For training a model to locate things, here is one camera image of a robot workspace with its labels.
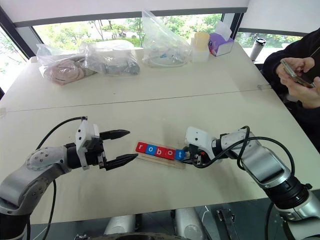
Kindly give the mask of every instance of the white table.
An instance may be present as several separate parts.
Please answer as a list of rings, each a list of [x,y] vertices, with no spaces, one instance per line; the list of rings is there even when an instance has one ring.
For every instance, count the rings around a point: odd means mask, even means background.
[[[213,136],[249,125],[256,136],[274,138],[291,151],[296,176],[320,188],[319,154],[272,89],[171,99],[7,112],[0,118],[0,181],[24,163],[57,123],[88,116],[100,131],[127,129],[130,135],[104,144],[109,160],[132,153],[138,140],[181,148],[188,126]],[[61,146],[74,140],[80,122],[68,123],[45,143]],[[286,154],[272,149],[287,165]],[[266,197],[236,161],[225,159],[205,169],[177,169],[136,159],[111,171],[75,169],[57,179],[53,222],[78,221]],[[52,202],[48,188],[31,216],[46,223]]]
[[[210,55],[208,62],[173,68],[145,66],[143,50],[136,53],[139,75],[94,74],[64,86],[43,79],[39,63],[28,63],[1,100],[0,108],[12,112],[232,93],[257,90],[258,85],[269,88],[238,43],[229,54]]]

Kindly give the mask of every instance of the black cable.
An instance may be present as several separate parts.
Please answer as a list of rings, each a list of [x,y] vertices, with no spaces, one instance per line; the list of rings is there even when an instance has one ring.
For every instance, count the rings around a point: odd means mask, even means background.
[[[55,131],[57,130],[57,128],[61,127],[63,124],[66,124],[68,122],[71,122],[71,121],[75,121],[75,120],[86,120],[87,117],[86,116],[78,116],[78,117],[73,117],[73,118],[69,118],[63,122],[60,122],[57,126],[55,126],[54,128],[51,129],[50,132],[48,132],[48,134],[42,139],[42,141],[39,143],[39,145],[36,147],[36,150],[40,149],[42,147],[42,145],[44,144],[44,142],[48,139],[48,137]],[[52,181],[53,183],[53,199],[52,199],[52,205],[51,205],[51,212],[50,212],[50,217],[49,217],[49,222],[48,222],[48,225],[46,227],[46,231],[44,233],[44,236],[42,238],[42,240],[45,240],[47,235],[48,235],[48,232],[49,232],[49,229],[50,229],[50,226],[51,226],[51,221],[52,221],[52,217],[54,215],[54,210],[55,210],[55,204],[56,204],[56,195],[57,195],[57,184],[56,184],[56,180],[53,180]]]
[[[35,150],[38,150],[39,148],[41,148],[41,146],[44,144],[44,142],[48,139],[48,137],[55,131],[57,130],[57,128],[61,127],[63,124],[66,124],[68,122],[74,121],[74,120],[86,120],[87,117],[86,116],[78,116],[78,117],[73,117],[73,118],[69,118],[63,122],[60,122],[57,126],[55,126],[54,128],[51,129],[50,132],[48,132],[48,134],[42,139],[42,141],[39,143],[39,145],[36,147]]]
[[[26,240],[30,240],[31,235],[31,225],[30,225],[30,218],[28,222],[26,223]]]
[[[245,132],[245,137],[244,137],[244,141],[243,141],[241,150],[240,150],[239,155],[238,155],[238,157],[236,159],[236,164],[241,170],[245,171],[245,168],[242,165],[241,157],[244,154],[244,151],[245,151],[247,143],[248,143],[248,138],[249,138],[249,135],[250,135],[250,127],[249,126],[244,126],[241,129],[246,129],[246,132]]]
[[[289,160],[290,160],[290,164],[291,164],[291,173],[293,175],[295,175],[295,171],[296,171],[296,167],[295,167],[295,162],[294,162],[294,159],[291,155],[291,153],[289,152],[289,150],[279,141],[277,140],[274,140],[272,138],[269,138],[269,137],[264,137],[264,136],[252,136],[252,137],[248,137],[248,141],[249,140],[265,140],[265,141],[269,141],[269,142],[272,142],[274,144],[277,144],[278,146],[280,146],[284,151],[285,153],[287,154]],[[214,159],[210,160],[208,163],[204,164],[204,165],[197,165],[197,163],[195,162],[195,159],[192,158],[192,164],[198,168],[198,169],[204,169],[204,168],[207,168],[209,167],[211,164],[213,164],[215,161],[219,160],[220,157],[224,154],[226,154],[226,152],[230,151],[231,149],[233,149],[235,146],[239,145],[239,144],[242,144],[245,140],[242,139],[240,141],[237,141],[235,142],[234,144],[230,145],[229,147],[227,147],[225,150],[223,150],[222,152],[220,152]]]
[[[274,144],[277,144],[278,146],[280,146],[284,151],[285,153],[287,154],[289,160],[290,160],[290,165],[291,165],[291,174],[294,176],[295,173],[296,173],[296,166],[295,166],[295,161],[294,161],[294,158],[292,157],[291,153],[289,152],[289,150],[279,141],[277,140],[274,140],[272,138],[269,138],[269,137],[264,137],[264,136],[253,136],[253,137],[248,137],[249,134],[250,134],[250,128],[247,126],[244,126],[243,128],[247,129],[246,131],[246,134],[245,134],[245,138],[240,140],[240,141],[237,141],[235,142],[234,144],[232,144],[231,146],[229,146],[228,148],[226,148],[225,150],[223,150],[222,152],[220,152],[214,159],[212,159],[210,162],[208,162],[207,164],[205,165],[197,165],[197,163],[195,162],[194,158],[191,159],[192,161],[192,164],[196,167],[196,168],[200,168],[200,169],[204,169],[208,166],[210,166],[211,164],[213,164],[215,161],[217,161],[222,155],[224,155],[226,152],[230,151],[231,149],[233,149],[235,146],[241,144],[241,143],[247,143],[249,140],[266,140],[266,141],[270,141]],[[242,154],[243,154],[243,151],[245,150],[247,144],[243,144],[242,145],[242,148],[240,150],[240,153],[238,155],[238,158],[237,158],[237,165],[239,168],[243,168],[241,165],[240,165],[240,162],[241,162],[241,157],[242,157]],[[265,215],[265,221],[264,221],[264,238],[265,240],[268,240],[268,237],[269,237],[269,219],[270,219],[270,215],[271,215],[271,211],[272,211],[272,208],[274,206],[274,203],[271,202],[268,209],[267,209],[267,212],[266,212],[266,215]]]
[[[52,183],[53,183],[53,199],[52,199],[51,212],[50,212],[49,222],[48,222],[48,225],[46,227],[46,230],[45,230],[45,233],[44,233],[44,236],[43,236],[42,240],[45,240],[47,238],[47,235],[49,233],[49,229],[50,229],[50,226],[51,226],[52,217],[54,215],[54,210],[55,210],[56,194],[57,194],[56,180],[53,180]]]
[[[274,203],[270,202],[270,205],[268,207],[268,210],[265,214],[265,220],[264,220],[264,239],[269,240],[269,219],[271,215],[272,208],[274,207]]]

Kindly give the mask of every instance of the plastic bag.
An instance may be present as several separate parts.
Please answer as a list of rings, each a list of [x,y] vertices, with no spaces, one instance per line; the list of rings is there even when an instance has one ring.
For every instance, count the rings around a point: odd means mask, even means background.
[[[142,11],[145,32],[143,61],[150,67],[179,67],[190,60],[190,45],[149,10]]]
[[[36,58],[41,64],[39,70],[46,79],[64,85],[95,73],[84,67],[84,54],[60,50],[45,44],[37,46]]]
[[[85,43],[79,48],[85,53],[84,66],[95,72],[118,76],[136,75],[140,72],[134,49],[135,46],[126,40],[100,41]]]

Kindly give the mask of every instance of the person's hand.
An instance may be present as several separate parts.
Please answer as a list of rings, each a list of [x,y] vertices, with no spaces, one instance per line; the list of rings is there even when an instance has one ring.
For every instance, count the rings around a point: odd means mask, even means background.
[[[306,57],[306,58],[287,57],[283,59],[298,76],[301,76],[302,71],[306,73],[315,66],[315,60],[312,57]],[[292,79],[289,76],[289,74],[285,71],[285,68],[281,63],[275,69],[275,73],[282,80]]]
[[[316,76],[313,80],[315,87],[308,88],[289,78],[282,78],[281,83],[286,85],[289,94],[296,97],[305,109],[315,109],[320,107],[320,77]]]

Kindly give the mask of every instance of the person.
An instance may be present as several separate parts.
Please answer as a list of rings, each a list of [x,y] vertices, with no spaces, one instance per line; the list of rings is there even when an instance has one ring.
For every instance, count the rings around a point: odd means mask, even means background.
[[[281,59],[298,76],[305,73],[315,87],[295,82],[280,64]],[[320,28],[271,54],[261,72],[320,153]]]

